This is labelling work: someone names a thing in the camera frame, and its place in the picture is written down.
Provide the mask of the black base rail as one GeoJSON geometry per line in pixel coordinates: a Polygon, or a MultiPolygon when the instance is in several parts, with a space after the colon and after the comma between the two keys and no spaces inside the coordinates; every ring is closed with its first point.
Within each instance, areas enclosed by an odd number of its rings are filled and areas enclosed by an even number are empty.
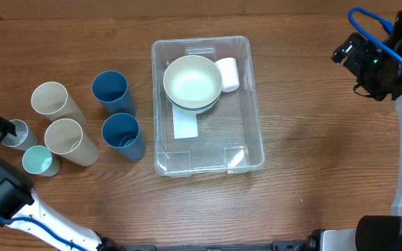
{"type": "Polygon", "coordinates": [[[155,245],[127,245],[125,251],[302,251],[303,241],[273,241],[266,244],[240,245],[183,245],[156,247],[155,245]]]}

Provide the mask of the grey small cup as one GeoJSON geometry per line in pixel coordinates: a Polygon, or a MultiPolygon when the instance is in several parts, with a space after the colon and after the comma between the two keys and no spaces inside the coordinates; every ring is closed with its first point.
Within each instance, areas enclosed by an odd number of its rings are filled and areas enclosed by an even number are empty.
{"type": "Polygon", "coordinates": [[[15,126],[16,136],[8,133],[2,140],[4,146],[27,151],[39,143],[37,134],[23,120],[13,119],[10,122],[15,126]]]}

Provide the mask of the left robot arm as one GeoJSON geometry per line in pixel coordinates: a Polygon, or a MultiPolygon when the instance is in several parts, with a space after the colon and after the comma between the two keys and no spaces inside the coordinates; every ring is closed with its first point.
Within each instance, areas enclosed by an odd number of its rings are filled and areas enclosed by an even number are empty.
{"type": "MultiPolygon", "coordinates": [[[[0,143],[16,135],[15,125],[0,117],[0,143]]],[[[57,213],[34,191],[33,183],[0,158],[0,227],[36,236],[58,250],[123,250],[120,245],[57,213]]]]}

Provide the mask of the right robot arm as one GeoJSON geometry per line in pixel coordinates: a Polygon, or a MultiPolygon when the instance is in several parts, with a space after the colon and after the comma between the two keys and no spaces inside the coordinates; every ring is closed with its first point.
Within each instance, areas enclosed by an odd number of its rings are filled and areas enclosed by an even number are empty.
{"type": "Polygon", "coordinates": [[[400,129],[399,176],[390,215],[365,215],[353,229],[315,230],[296,250],[402,250],[402,11],[391,23],[360,7],[348,12],[355,28],[332,55],[377,101],[396,103],[400,129]]]}

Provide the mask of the clear plastic storage bin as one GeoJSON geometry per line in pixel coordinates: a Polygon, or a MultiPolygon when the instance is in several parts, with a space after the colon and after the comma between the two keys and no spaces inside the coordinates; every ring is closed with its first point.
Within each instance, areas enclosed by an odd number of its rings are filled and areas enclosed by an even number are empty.
{"type": "Polygon", "coordinates": [[[251,46],[244,36],[157,40],[151,46],[154,98],[154,165],[161,176],[189,177],[207,172],[244,173],[265,163],[251,46]],[[174,137],[173,108],[163,76],[168,66],[186,55],[212,61],[234,58],[239,88],[224,93],[216,104],[195,117],[197,137],[174,137]]]}

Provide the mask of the mint green small cup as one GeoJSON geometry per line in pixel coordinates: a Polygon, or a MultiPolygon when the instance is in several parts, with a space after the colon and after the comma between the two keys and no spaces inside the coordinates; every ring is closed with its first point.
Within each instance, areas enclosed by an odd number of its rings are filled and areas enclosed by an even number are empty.
{"type": "Polygon", "coordinates": [[[54,176],[59,173],[61,163],[45,146],[32,146],[22,157],[22,166],[30,174],[54,176]]]}

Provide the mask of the dark blue bowl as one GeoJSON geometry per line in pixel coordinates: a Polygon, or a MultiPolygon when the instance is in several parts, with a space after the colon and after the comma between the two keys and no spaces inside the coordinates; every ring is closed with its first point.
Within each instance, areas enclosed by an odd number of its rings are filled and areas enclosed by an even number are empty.
{"type": "Polygon", "coordinates": [[[167,98],[173,100],[178,105],[188,108],[199,108],[208,105],[217,98],[219,99],[221,94],[215,92],[206,91],[189,91],[189,92],[170,92],[166,93],[167,98]]]}

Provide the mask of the dark blue tall cup rear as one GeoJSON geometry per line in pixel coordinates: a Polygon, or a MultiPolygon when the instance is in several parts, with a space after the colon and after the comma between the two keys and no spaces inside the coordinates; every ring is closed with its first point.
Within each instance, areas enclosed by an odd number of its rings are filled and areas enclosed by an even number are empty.
{"type": "Polygon", "coordinates": [[[91,90],[109,113],[127,113],[136,116],[128,81],[120,72],[107,70],[100,73],[94,78],[91,90]]]}

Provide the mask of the beige tall cup front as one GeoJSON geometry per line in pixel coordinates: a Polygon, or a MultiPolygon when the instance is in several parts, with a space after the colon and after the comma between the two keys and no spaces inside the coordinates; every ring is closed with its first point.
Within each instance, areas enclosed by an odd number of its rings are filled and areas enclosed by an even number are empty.
{"type": "Polygon", "coordinates": [[[99,150],[82,126],[72,119],[59,119],[45,131],[46,147],[78,165],[90,166],[99,158],[99,150]]]}

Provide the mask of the white label in bin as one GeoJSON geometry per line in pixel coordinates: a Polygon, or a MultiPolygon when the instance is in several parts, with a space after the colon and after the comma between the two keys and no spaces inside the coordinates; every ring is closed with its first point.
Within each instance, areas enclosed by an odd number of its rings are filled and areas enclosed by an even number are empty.
{"type": "Polygon", "coordinates": [[[197,115],[172,106],[175,139],[196,138],[198,136],[197,115]]]}

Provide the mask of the beige tall cup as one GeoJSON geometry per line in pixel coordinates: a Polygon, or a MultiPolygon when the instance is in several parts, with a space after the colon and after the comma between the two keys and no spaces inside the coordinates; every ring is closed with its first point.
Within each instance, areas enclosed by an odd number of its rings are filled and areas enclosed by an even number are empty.
{"type": "Polygon", "coordinates": [[[99,150],[82,126],[72,119],[59,119],[45,131],[46,147],[78,165],[90,166],[99,158],[99,150]]]}
{"type": "Polygon", "coordinates": [[[39,85],[31,95],[31,106],[51,122],[73,119],[84,127],[87,121],[67,89],[58,82],[39,85]]]}

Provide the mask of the dark blue tall cup front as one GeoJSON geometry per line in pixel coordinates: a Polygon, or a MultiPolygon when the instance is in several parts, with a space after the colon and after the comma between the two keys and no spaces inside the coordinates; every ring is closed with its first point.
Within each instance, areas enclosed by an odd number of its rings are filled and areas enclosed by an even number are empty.
{"type": "Polygon", "coordinates": [[[102,136],[106,144],[131,161],[139,161],[146,153],[140,124],[130,114],[117,113],[107,118],[102,127],[102,136]]]}

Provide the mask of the cream bowl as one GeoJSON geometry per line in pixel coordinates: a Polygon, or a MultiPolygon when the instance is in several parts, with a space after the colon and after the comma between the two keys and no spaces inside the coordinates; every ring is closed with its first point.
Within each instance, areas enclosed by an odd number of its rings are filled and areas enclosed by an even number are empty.
{"type": "Polygon", "coordinates": [[[172,103],[173,106],[175,106],[177,109],[179,109],[183,112],[192,113],[192,114],[201,114],[201,113],[204,113],[207,110],[211,109],[218,101],[218,98],[216,100],[214,100],[213,102],[209,103],[208,105],[205,105],[204,107],[199,107],[199,108],[184,107],[184,106],[178,105],[176,102],[174,102],[173,100],[171,100],[169,98],[168,98],[168,100],[172,103]]]}
{"type": "Polygon", "coordinates": [[[183,56],[173,61],[163,76],[166,93],[206,91],[222,93],[223,78],[217,65],[210,59],[198,56],[183,56]]]}

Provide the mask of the dark blue tall cup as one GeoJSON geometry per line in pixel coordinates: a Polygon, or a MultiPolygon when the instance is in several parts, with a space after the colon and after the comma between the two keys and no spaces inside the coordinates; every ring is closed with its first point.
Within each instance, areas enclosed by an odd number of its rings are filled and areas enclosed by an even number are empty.
{"type": "Polygon", "coordinates": [[[102,136],[106,144],[131,161],[139,161],[146,153],[140,124],[130,114],[117,113],[107,118],[102,127],[102,136]]]}
{"type": "Polygon", "coordinates": [[[127,113],[136,116],[128,81],[120,72],[107,70],[100,73],[94,78],[91,90],[109,113],[127,113]]]}

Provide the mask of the pink small cup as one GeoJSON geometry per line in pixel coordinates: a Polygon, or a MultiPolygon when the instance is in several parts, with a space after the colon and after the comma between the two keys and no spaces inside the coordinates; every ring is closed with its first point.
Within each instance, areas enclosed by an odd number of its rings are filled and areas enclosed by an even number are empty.
{"type": "Polygon", "coordinates": [[[215,62],[223,78],[222,92],[229,93],[239,88],[239,73],[235,58],[229,57],[215,62]]]}

